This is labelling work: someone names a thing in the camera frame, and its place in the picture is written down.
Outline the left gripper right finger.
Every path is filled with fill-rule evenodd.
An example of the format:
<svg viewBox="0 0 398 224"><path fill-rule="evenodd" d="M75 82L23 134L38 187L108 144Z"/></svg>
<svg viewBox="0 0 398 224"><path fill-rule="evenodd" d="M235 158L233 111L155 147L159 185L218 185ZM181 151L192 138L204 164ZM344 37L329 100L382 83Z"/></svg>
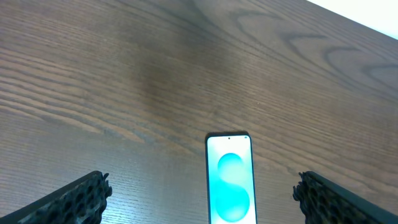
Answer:
<svg viewBox="0 0 398 224"><path fill-rule="evenodd" d="M397 224L397 215L359 197L313 172L299 173L293 198L300 203L305 224Z"/></svg>

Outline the blue Galaxy smartphone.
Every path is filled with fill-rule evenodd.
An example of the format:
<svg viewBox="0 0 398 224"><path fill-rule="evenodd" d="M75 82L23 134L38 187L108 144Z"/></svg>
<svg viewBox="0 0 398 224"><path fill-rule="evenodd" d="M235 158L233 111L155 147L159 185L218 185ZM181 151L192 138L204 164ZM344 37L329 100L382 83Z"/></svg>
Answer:
<svg viewBox="0 0 398 224"><path fill-rule="evenodd" d="M252 141L247 131L205 137L208 223L257 224Z"/></svg>

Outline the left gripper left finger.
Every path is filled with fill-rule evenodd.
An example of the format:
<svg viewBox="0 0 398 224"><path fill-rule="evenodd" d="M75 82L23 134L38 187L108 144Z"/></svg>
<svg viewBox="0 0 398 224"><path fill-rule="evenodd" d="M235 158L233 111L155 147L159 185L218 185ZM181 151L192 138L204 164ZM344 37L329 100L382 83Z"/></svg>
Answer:
<svg viewBox="0 0 398 224"><path fill-rule="evenodd" d="M6 224L100 224L112 195L108 173L93 171L1 218Z"/></svg>

